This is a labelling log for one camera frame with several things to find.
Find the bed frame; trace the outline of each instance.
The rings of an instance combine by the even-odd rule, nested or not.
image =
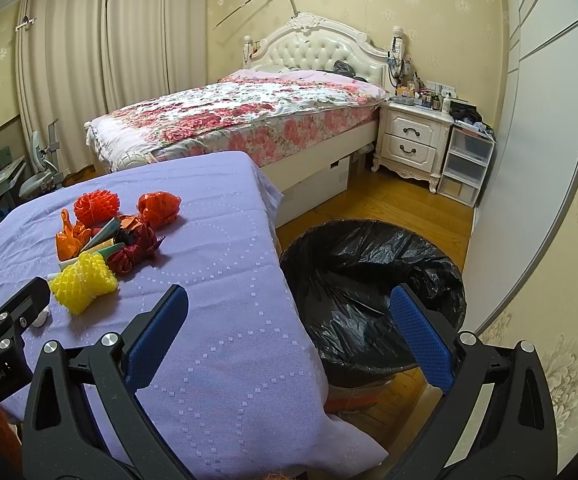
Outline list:
[[[253,40],[245,36],[243,52],[252,51]],[[356,75],[383,86],[387,52],[374,47],[364,32],[310,12],[301,12],[260,40],[259,50],[247,57],[244,67],[256,70],[274,65],[302,70],[332,70],[337,60],[349,63]],[[378,121],[370,121],[327,139],[302,152],[268,164],[262,171],[280,190],[285,191],[305,178],[376,140]],[[109,168],[93,152],[99,174]]]

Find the yellow foam net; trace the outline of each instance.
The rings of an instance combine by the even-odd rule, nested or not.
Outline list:
[[[118,280],[99,253],[82,253],[78,261],[49,282],[54,297],[77,316],[98,296],[118,288]]]

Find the blue gripper pad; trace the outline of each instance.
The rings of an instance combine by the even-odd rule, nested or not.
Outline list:
[[[125,386],[131,392],[146,388],[169,350],[189,312],[189,298],[178,287],[160,307],[136,340],[125,361]]]
[[[389,311],[429,384],[447,394],[454,378],[451,352],[400,285],[391,291]]]

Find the nightstand drawer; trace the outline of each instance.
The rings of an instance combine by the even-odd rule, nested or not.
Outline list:
[[[435,148],[440,137],[440,124],[417,117],[402,116],[389,111],[386,133]]]
[[[402,137],[385,135],[380,156],[422,171],[431,171],[434,165],[435,149]]]

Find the transparent drawer unit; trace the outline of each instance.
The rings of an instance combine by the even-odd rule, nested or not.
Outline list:
[[[464,184],[469,184],[471,187],[480,188],[485,178],[485,173],[486,166],[454,153],[447,153],[443,172],[446,176],[450,176]]]
[[[449,153],[467,158],[472,162],[487,166],[493,152],[493,142],[482,137],[470,136],[453,127]]]
[[[455,180],[445,174],[440,180],[440,186],[438,186],[438,193],[448,198],[453,198],[458,202],[462,202],[469,207],[473,207],[476,203],[479,191],[480,189],[478,187],[470,186],[469,184]]]

